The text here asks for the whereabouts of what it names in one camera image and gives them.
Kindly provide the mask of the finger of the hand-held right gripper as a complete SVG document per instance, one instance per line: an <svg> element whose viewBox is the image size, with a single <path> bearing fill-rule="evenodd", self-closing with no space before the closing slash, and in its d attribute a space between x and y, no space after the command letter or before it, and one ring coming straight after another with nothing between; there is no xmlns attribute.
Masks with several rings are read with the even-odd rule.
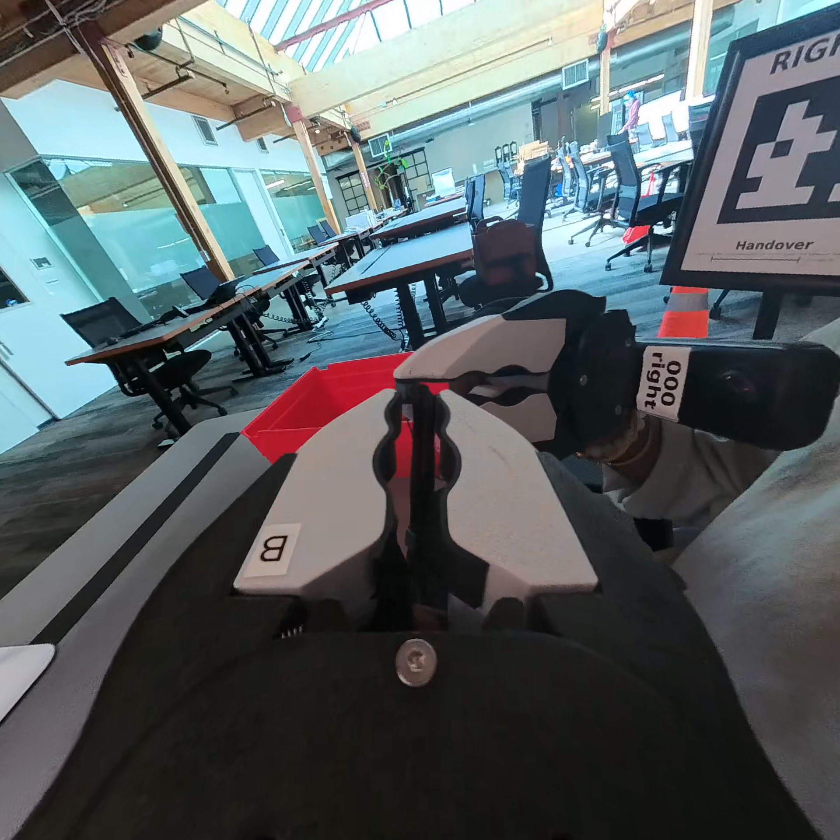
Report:
<svg viewBox="0 0 840 840"><path fill-rule="evenodd" d="M564 348L565 318L479 318L429 341L394 370L398 387L444 383L458 394L542 386Z"/></svg>
<svg viewBox="0 0 840 840"><path fill-rule="evenodd" d="M512 427L532 445L553 441L557 413L548 393L530 385L457 385L455 392Z"/></svg>

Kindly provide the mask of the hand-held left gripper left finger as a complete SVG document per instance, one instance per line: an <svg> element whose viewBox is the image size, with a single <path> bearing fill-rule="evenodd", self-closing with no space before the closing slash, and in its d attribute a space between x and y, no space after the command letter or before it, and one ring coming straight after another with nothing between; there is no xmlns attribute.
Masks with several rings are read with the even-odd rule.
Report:
<svg viewBox="0 0 840 840"><path fill-rule="evenodd" d="M297 452L234 579L243 595L334 600L360 627L375 612L375 564L395 528L401 397L386 388Z"/></svg>

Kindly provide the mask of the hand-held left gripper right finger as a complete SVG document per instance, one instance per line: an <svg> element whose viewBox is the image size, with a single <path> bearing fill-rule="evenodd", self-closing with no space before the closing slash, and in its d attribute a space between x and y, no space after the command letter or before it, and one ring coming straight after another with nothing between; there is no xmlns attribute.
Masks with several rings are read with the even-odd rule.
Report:
<svg viewBox="0 0 840 840"><path fill-rule="evenodd" d="M599 581L537 450L454 392L438 394L438 557L449 629L503 599L593 595Z"/></svg>

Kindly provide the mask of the red plastic bin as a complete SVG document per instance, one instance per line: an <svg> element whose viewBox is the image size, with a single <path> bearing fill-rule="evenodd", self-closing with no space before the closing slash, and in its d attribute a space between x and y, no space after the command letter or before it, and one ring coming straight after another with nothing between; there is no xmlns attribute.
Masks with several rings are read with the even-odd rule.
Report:
<svg viewBox="0 0 840 840"><path fill-rule="evenodd" d="M361 420L340 417L383 390L395 389L394 370L411 352L311 368L281 393L242 435L272 464L297 454L303 472L336 479L351 489L376 482L375 450L389 434L386 407L364 409Z"/></svg>

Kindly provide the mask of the person's right forearm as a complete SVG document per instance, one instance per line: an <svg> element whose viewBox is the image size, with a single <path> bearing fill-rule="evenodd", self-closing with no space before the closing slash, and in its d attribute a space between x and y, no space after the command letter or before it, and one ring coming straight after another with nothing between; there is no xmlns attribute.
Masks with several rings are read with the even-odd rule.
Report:
<svg viewBox="0 0 840 840"><path fill-rule="evenodd" d="M633 518L702 529L780 455L659 420L661 431L639 457L602 465L605 494Z"/></svg>

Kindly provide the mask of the person's right hand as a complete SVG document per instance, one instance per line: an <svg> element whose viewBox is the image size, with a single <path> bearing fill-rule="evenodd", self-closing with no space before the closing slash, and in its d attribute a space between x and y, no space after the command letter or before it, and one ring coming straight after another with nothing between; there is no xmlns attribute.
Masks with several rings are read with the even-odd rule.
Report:
<svg viewBox="0 0 840 840"><path fill-rule="evenodd" d="M575 453L578 459L596 464L616 465L633 461L655 440L661 431L661 421L650 415L634 413L626 428L617 436L600 443L590 444Z"/></svg>

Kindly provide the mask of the orange traffic cone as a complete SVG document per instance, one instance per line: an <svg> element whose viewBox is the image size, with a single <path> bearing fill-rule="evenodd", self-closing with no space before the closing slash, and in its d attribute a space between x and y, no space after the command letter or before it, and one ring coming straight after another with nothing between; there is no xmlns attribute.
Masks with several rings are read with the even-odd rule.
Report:
<svg viewBox="0 0 840 840"><path fill-rule="evenodd" d="M658 328L658 339L705 340L709 333L709 290L672 287Z"/></svg>

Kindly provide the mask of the wooden office desk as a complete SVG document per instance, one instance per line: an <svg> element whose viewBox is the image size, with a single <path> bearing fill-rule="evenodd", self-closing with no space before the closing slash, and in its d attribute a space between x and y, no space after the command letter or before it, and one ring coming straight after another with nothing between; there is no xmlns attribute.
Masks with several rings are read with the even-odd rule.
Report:
<svg viewBox="0 0 840 840"><path fill-rule="evenodd" d="M466 198L460 194L447 201L431 203L418 212L386 224L371 234L371 240L386 246L405 239L419 238L462 224L466 216Z"/></svg>
<svg viewBox="0 0 840 840"><path fill-rule="evenodd" d="M473 245L468 223L432 234L407 239L395 245L375 248L340 275L327 294L345 296L348 303L368 301L378 292L394 290L400 302L408 345L418 350L423 344L451 329L438 281L453 279L473 266ZM425 330L411 286L425 286L427 306L434 327Z"/></svg>
<svg viewBox="0 0 840 840"><path fill-rule="evenodd" d="M166 428L176 438L192 425L187 407L208 406L220 416L227 411L209 399L223 391L236 394L232 385L202 388L195 378L212 355L194 346L226 328L254 377L267 375L272 361L250 321L251 296L235 294L216 306L147 323L139 322L116 298L63 316L66 324L85 341L87 349L66 361L66 366L98 364L106 367L122 394L148 396L157 405L155 428Z"/></svg>

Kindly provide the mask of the black office chair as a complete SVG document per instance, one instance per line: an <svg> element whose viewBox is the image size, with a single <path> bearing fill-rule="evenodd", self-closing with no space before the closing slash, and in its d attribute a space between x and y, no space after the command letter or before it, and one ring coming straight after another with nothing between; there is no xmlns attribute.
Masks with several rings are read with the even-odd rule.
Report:
<svg viewBox="0 0 840 840"><path fill-rule="evenodd" d="M530 294L516 293L516 290L512 287L492 290L478 279L474 265L474 272L463 279L458 285L458 298L468 308L480 309L490 305L494 301L529 298L540 291L551 291L553 289L553 277L543 251L542 242L545 204L550 187L550 168L551 160L549 158L542 158L541 160L531 161L526 164L521 180L518 213L515 217L512 217L523 223L534 225L540 233L541 251L547 264L545 277L542 279L542 287Z"/></svg>
<svg viewBox="0 0 840 840"><path fill-rule="evenodd" d="M594 236L608 228L625 234L641 228L640 237L606 258L605 269L611 270L613 261L642 249L646 255L644 272L651 274L655 249L670 245L674 235L672 227L683 203L693 153L682 150L638 164L625 134L613 136L606 153L608 161L590 169L582 167L582 212L593 221L572 234L569 244L587 234L584 246L590 247Z"/></svg>
<svg viewBox="0 0 840 840"><path fill-rule="evenodd" d="M190 312L219 307L235 299L240 287L248 279L247 276L237 276L232 280L221 281L206 266L185 271L181 273L181 278L201 301Z"/></svg>
<svg viewBox="0 0 840 840"><path fill-rule="evenodd" d="M208 406L221 417L228 413L208 396L222 391L236 396L232 385L202 388L195 384L196 376L212 360L212 353L190 350L189 329L169 336L176 322L186 320L182 311L175 310L174 317L167 321L141 322L111 297L63 314L62 318L90 349L67 364L104 364L122 394L131 398L148 396L160 408L153 428L165 427L176 436L185 434L192 427L183 412L187 407L196 410Z"/></svg>

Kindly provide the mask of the green plant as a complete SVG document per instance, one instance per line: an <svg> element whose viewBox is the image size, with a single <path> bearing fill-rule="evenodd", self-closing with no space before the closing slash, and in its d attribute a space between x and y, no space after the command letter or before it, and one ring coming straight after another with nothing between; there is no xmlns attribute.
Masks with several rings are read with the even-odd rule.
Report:
<svg viewBox="0 0 840 840"><path fill-rule="evenodd" d="M401 181L406 162L394 151L392 138L388 133L369 139L369 148L374 163L375 183L384 192L389 192L392 182Z"/></svg>

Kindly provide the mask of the wooden pillar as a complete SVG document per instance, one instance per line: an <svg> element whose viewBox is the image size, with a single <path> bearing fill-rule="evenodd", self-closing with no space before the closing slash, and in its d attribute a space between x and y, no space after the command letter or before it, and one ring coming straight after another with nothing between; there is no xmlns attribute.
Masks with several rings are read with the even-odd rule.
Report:
<svg viewBox="0 0 840 840"><path fill-rule="evenodd" d="M320 201L324 217L326 218L330 227L335 231L336 234L338 234L340 232L340 223L334 212L331 198L328 196L327 190L324 186L324 181L320 172L319 163L317 161L317 155L313 148L312 141L309 137L308 126L305 122L305 119L302 117L299 109L291 108L290 114L290 124L294 130L304 160L308 165L309 173L312 178L315 191L318 195L318 199Z"/></svg>
<svg viewBox="0 0 840 840"><path fill-rule="evenodd" d="M369 176L367 165L364 161L364 157L362 154L360 142L354 139L354 136L351 133L347 134L347 140L350 146L350 149L353 153L354 161L357 164L358 172L360 175L361 183L364 189L364 194L368 203L370 210L375 213L380 211L380 206L378 200L375 195L375 190L371 185L371 178Z"/></svg>
<svg viewBox="0 0 840 840"><path fill-rule="evenodd" d="M111 93L204 264L220 281L234 279L235 273L142 99L126 63L125 50L93 21L68 26L66 32Z"/></svg>

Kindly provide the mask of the person's pale sweatshirt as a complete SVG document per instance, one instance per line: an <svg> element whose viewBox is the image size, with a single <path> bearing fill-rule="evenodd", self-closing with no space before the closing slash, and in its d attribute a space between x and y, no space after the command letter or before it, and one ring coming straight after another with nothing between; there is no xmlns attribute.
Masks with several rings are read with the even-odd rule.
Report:
<svg viewBox="0 0 840 840"><path fill-rule="evenodd" d="M679 556L749 723L824 838L839 837L839 407Z"/></svg>

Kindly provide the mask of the black white marker board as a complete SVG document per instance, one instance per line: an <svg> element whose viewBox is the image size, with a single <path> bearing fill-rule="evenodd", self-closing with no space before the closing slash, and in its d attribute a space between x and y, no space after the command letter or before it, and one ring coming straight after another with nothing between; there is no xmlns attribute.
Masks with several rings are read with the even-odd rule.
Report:
<svg viewBox="0 0 840 840"><path fill-rule="evenodd" d="M839 6L731 42L660 283L838 297Z"/></svg>

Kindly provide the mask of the white door with window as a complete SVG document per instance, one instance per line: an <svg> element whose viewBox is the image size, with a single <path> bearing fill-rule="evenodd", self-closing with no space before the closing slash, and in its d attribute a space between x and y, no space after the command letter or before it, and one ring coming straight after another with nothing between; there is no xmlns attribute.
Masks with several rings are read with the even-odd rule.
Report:
<svg viewBox="0 0 840 840"><path fill-rule="evenodd" d="M38 370L39 343L33 303L1 268L2 398L13 413L12 431L2 433L15 446L35 432L58 421L56 411L38 389L43 379Z"/></svg>

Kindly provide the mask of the wooden book stand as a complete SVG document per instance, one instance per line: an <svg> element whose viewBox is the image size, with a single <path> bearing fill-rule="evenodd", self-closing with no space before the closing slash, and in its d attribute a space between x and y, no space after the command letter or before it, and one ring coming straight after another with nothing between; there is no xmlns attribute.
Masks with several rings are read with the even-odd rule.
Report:
<svg viewBox="0 0 840 840"><path fill-rule="evenodd" d="M1 646L1 722L37 684L56 658L55 644Z"/></svg>

